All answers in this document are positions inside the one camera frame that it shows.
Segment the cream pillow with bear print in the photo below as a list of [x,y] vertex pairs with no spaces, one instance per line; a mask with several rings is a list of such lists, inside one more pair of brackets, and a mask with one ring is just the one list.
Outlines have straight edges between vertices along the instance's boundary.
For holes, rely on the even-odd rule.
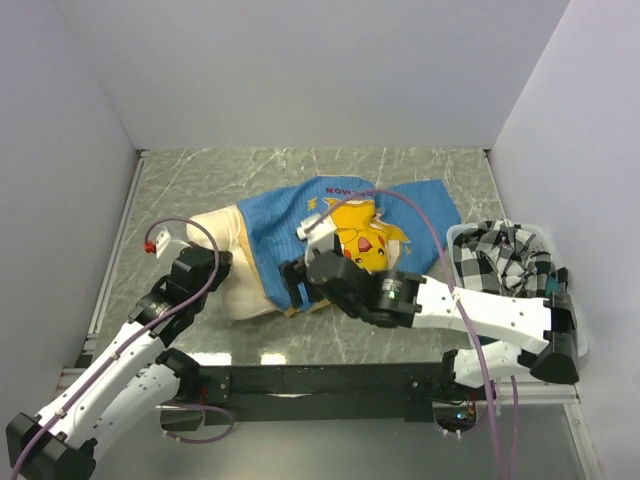
[[214,238],[220,251],[232,254],[232,266],[218,291],[226,314],[236,321],[277,311],[267,298],[250,250],[244,217],[237,205],[191,217]]

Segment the yellow and blue pillowcase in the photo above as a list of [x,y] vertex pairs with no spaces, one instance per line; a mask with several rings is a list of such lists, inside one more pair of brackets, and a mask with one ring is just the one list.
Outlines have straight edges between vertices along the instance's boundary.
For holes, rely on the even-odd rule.
[[294,306],[280,273],[287,261],[303,256],[296,233],[301,222],[328,212],[345,256],[369,272],[397,268],[426,273],[438,259],[448,229],[460,223],[458,210],[439,180],[373,193],[373,184],[354,176],[317,176],[240,201],[240,244],[263,293],[278,310],[293,314],[314,303],[304,288]]

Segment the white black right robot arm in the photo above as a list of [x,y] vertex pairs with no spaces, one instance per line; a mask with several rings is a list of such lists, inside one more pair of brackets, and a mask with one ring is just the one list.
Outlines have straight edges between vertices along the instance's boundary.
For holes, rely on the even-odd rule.
[[508,298],[451,289],[426,275],[369,273],[334,251],[318,253],[311,262],[303,257],[285,262],[280,273],[296,307],[308,294],[382,328],[446,329],[489,338],[487,345],[444,354],[439,387],[449,398],[520,373],[560,385],[579,380],[577,322],[566,292]]

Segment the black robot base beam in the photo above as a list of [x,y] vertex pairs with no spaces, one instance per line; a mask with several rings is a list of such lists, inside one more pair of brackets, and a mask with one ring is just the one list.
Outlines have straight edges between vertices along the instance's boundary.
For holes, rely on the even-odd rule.
[[436,404],[484,400],[444,363],[202,366],[174,400],[221,407],[239,422],[400,418],[431,422]]

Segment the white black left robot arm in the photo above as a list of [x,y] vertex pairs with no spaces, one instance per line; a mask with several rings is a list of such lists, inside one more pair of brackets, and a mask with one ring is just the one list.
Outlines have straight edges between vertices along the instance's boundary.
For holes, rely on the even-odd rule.
[[182,243],[169,272],[135,304],[116,337],[57,398],[6,427],[13,479],[88,479],[97,460],[149,411],[205,408],[200,364],[172,344],[228,276],[232,255]]

